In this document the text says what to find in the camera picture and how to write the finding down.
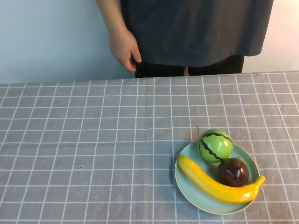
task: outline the green ball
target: green ball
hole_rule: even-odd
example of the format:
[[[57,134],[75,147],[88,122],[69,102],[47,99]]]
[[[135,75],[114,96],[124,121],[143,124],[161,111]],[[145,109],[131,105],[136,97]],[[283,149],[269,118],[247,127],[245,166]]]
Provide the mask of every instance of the green ball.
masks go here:
[[[199,150],[207,161],[221,162],[232,153],[233,142],[226,132],[219,129],[210,129],[201,135]]]

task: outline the dark red fruit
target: dark red fruit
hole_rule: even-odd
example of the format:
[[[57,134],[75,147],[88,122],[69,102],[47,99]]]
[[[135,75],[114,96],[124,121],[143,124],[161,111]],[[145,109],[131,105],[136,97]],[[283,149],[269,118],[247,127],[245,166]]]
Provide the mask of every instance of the dark red fruit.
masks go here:
[[[220,182],[231,187],[241,187],[247,183],[249,171],[244,162],[237,158],[228,158],[218,166]]]

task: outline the hand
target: hand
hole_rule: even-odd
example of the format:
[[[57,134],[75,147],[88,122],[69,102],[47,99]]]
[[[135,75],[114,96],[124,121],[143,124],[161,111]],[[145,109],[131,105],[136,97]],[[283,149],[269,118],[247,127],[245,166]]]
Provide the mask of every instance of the hand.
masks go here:
[[[135,64],[131,57],[137,62],[141,62],[141,55],[134,35],[126,30],[118,34],[109,35],[109,47],[112,55],[119,63],[129,71],[136,71]]]

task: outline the black pants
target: black pants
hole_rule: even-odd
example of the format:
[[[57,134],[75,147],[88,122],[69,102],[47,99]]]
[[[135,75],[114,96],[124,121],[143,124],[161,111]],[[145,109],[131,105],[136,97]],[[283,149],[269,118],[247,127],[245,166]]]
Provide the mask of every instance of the black pants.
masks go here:
[[[206,67],[188,67],[188,72],[189,76],[242,73],[243,63],[244,56],[233,55]],[[144,78],[182,76],[185,68],[183,66],[150,64],[142,61],[136,63],[136,69],[135,77]]]

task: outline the banana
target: banana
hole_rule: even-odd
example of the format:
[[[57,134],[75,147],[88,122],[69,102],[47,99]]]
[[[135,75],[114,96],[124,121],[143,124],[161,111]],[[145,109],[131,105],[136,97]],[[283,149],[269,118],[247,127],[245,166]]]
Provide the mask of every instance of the banana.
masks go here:
[[[178,156],[178,164],[190,180],[202,191],[225,203],[241,204],[252,201],[257,196],[260,186],[265,181],[265,177],[260,176],[252,184],[234,188],[218,183],[212,179],[195,162],[185,155]]]

